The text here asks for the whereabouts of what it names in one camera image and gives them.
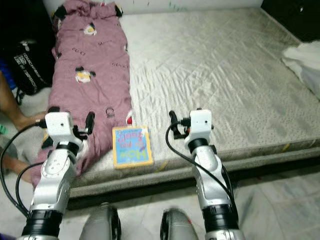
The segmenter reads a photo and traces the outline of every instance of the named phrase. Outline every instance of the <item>white wall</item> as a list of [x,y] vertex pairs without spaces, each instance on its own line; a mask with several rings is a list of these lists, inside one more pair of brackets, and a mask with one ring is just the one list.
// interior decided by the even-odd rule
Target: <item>white wall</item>
[[[125,14],[260,7],[263,0],[114,0]],[[51,15],[64,0],[43,0]],[[95,0],[95,2],[112,2]]]

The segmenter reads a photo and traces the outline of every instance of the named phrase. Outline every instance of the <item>black cable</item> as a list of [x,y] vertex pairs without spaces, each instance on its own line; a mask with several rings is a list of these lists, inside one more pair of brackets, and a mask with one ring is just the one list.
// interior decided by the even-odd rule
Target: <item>black cable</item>
[[181,122],[180,121],[177,121],[177,122],[174,122],[172,123],[168,129],[166,130],[166,133],[165,133],[165,142],[167,144],[167,146],[170,148],[171,151],[173,151],[175,154],[177,154],[178,156],[180,156],[181,158],[187,160],[189,163],[195,165],[196,167],[200,168],[201,170],[203,170],[206,174],[208,174],[211,178],[213,178],[222,188],[223,190],[226,192],[226,194],[228,195],[228,197],[230,198],[230,201],[231,201],[231,205],[235,211],[235,214],[236,214],[236,220],[239,221],[239,216],[238,216],[238,210],[237,210],[237,206],[236,206],[236,203],[235,203],[235,199],[233,197],[233,194],[229,191],[229,189],[226,188],[226,186],[221,182],[219,181],[218,178],[216,178],[211,172],[209,172],[207,169],[205,169],[203,166],[201,166],[200,164],[198,164],[197,162],[195,162],[194,160],[192,160],[191,158],[183,155],[182,153],[178,152],[177,150],[175,150],[170,142],[169,142],[169,132],[171,130],[172,127],[174,127],[175,125],[178,125],[180,124]]
[[226,180],[227,180],[227,184],[228,184],[229,191],[231,192],[232,197],[235,198],[234,190],[233,190],[232,185],[231,185],[231,181],[230,181],[229,174],[228,174],[228,172],[227,172],[226,167],[225,167],[223,164],[222,164],[222,170],[223,170],[223,173],[224,173],[225,176],[226,176]]
[[9,148],[10,144],[21,134],[23,133],[24,131],[34,127],[34,126],[38,126],[39,123],[38,122],[35,122],[29,126],[26,126],[24,127],[23,129],[21,129],[20,131],[18,131],[14,136],[13,138],[11,138],[7,144],[5,145],[5,147],[3,148],[2,150],[2,153],[0,155],[0,180],[1,180],[1,184],[2,184],[2,187],[3,187],[3,190],[6,194],[6,196],[8,197],[8,199],[10,200],[10,202],[25,216],[27,217],[28,216],[28,211],[25,211],[25,209],[20,206],[20,204],[11,196],[8,188],[7,188],[7,185],[6,185],[6,182],[5,182],[5,177],[4,177],[4,172],[3,172],[3,159],[4,159],[4,156],[5,156],[5,153],[7,151],[7,149]]
[[28,209],[25,207],[24,203],[22,202],[22,200],[21,200],[21,198],[20,198],[20,193],[19,193],[20,180],[21,180],[22,175],[23,175],[28,169],[31,169],[31,168],[33,168],[33,167],[35,167],[35,166],[38,166],[38,165],[42,165],[43,163],[44,163],[44,161],[42,161],[42,162],[37,162],[37,163],[34,163],[34,164],[31,164],[31,165],[27,166],[25,169],[23,169],[23,170],[19,173],[19,175],[18,175],[18,177],[17,177],[17,179],[16,179],[16,181],[15,181],[15,197],[16,197],[16,200],[18,201],[18,203],[20,204],[20,206],[21,206],[27,213],[28,213],[29,211],[28,211]]

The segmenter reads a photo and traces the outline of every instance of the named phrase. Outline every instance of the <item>book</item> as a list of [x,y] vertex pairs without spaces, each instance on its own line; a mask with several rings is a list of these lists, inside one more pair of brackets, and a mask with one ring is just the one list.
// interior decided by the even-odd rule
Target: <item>book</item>
[[112,140],[116,169],[153,164],[148,127],[114,127]]

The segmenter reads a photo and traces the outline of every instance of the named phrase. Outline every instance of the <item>white cloth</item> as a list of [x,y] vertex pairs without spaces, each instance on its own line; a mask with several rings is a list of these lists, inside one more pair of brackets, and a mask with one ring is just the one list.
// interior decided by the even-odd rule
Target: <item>white cloth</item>
[[320,41],[287,48],[282,61],[320,99]]

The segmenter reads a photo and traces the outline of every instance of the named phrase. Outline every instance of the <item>person's foot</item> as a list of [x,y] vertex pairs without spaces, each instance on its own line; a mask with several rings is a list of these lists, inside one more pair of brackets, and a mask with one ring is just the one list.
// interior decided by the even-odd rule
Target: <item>person's foot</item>
[[[3,151],[3,148],[0,147],[0,155]],[[20,161],[16,158],[10,157],[7,153],[3,156],[3,162],[2,162],[2,170],[3,173],[6,175],[9,171],[13,171],[15,174],[19,174],[23,169],[28,167],[29,164]],[[26,181],[27,183],[31,183],[31,171],[28,169],[23,175],[22,180]]]
[[34,124],[37,120],[44,119],[46,115],[46,112],[39,112],[33,116],[24,116],[18,119],[16,122],[14,122],[14,126],[16,129],[21,130],[25,128],[26,126],[29,126],[31,124]]

